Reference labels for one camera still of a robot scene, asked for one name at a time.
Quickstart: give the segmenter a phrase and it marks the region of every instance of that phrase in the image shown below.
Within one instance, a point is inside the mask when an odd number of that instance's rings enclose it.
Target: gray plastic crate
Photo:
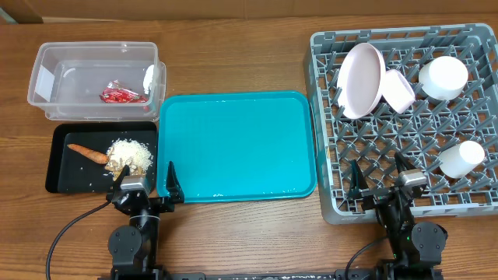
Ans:
[[[382,52],[387,69],[398,69],[416,93],[403,114],[383,100],[359,120],[342,116],[338,72],[355,45],[368,42]],[[402,151],[428,177],[423,197],[414,200],[415,217],[498,213],[498,45],[485,24],[423,26],[315,33],[304,60],[307,95],[314,118],[321,212],[331,224],[375,222],[361,200],[347,201],[351,169],[357,159],[372,187],[396,178],[394,153]],[[418,73],[434,58],[450,55],[469,70],[467,86],[455,100],[438,103],[421,90]],[[485,161],[461,180],[445,177],[437,155],[464,140],[485,148]]]

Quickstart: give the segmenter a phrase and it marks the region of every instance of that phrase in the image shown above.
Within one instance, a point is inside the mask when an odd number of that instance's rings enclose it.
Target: turquoise rectangular tray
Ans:
[[[302,198],[317,184],[310,109],[295,91],[174,96],[160,111],[157,191],[173,161],[186,203]]]

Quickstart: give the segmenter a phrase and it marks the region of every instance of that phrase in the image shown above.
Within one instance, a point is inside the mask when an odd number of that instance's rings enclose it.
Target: carrot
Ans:
[[[69,144],[68,148],[75,152],[79,152],[80,154],[84,155],[88,159],[91,159],[92,161],[99,163],[99,164],[106,164],[109,161],[109,158],[104,155],[101,152],[96,152],[91,149],[85,148],[83,146],[77,145],[77,144]]]

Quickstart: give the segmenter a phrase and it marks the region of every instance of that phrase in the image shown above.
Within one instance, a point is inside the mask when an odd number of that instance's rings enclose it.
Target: wooden table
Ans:
[[[26,101],[38,47],[50,41],[144,40],[167,65],[167,95],[294,89],[305,93],[302,60],[311,34],[452,23],[488,23],[497,14],[342,16],[263,20],[186,20],[0,26],[0,278],[44,278],[47,251],[69,221],[104,201],[102,194],[44,189],[51,136],[59,124]],[[446,278],[498,278],[498,216],[434,218],[450,234]],[[57,245],[53,279],[107,275],[107,238],[128,217],[107,207],[78,222]],[[163,214],[159,263],[206,274],[334,271],[383,235],[376,224],[332,226],[318,192],[297,200],[180,205]],[[387,243],[353,266],[390,257]]]

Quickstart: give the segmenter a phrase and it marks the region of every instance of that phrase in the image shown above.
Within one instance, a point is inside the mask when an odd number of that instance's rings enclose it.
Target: red candy package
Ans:
[[[125,88],[117,80],[109,82],[100,98],[105,103],[144,103],[148,100],[131,89]]]

